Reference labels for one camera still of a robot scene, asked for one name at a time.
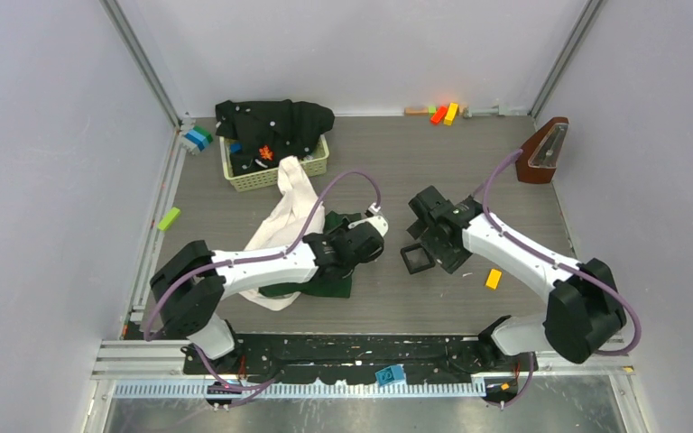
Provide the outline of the white and green t-shirt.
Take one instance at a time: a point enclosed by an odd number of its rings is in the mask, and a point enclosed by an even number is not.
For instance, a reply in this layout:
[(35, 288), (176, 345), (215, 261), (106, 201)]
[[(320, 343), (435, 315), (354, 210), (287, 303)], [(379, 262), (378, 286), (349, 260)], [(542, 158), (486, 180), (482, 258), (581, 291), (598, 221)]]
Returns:
[[(282, 198), (245, 246), (247, 251), (293, 243), (318, 198), (309, 177), (295, 157), (280, 161), (277, 187)], [(351, 293), (352, 279), (346, 277), (332, 282), (277, 284), (245, 290), (240, 295), (261, 307), (280, 311), (288, 308), (301, 295), (348, 299)]]

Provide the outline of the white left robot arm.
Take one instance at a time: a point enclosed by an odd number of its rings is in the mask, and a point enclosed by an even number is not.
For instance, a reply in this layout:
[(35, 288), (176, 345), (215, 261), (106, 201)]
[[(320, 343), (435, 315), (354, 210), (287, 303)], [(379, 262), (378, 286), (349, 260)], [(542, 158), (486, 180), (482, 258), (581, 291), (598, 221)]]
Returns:
[(203, 241), (186, 245), (151, 278), (156, 299), (145, 321), (146, 338), (187, 339), (219, 373), (239, 365), (241, 351), (219, 302), (251, 289), (309, 281), (336, 281), (382, 252), (389, 224), (382, 216), (349, 223), (328, 234), (304, 235), (295, 246), (245, 252), (210, 251)]

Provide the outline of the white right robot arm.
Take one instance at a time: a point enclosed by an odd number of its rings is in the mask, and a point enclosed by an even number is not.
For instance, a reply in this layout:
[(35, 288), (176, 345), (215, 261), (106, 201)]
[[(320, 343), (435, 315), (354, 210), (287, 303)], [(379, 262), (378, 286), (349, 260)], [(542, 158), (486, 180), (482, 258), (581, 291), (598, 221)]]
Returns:
[(582, 364), (627, 324), (610, 268), (555, 253), (509, 227), (474, 198), (458, 203), (433, 186), (409, 202), (416, 216), (411, 237), (433, 263), (452, 274), (473, 255), (524, 283), (545, 309), (528, 317), (503, 316), (477, 336), (479, 358), (502, 370), (516, 355), (554, 351)]

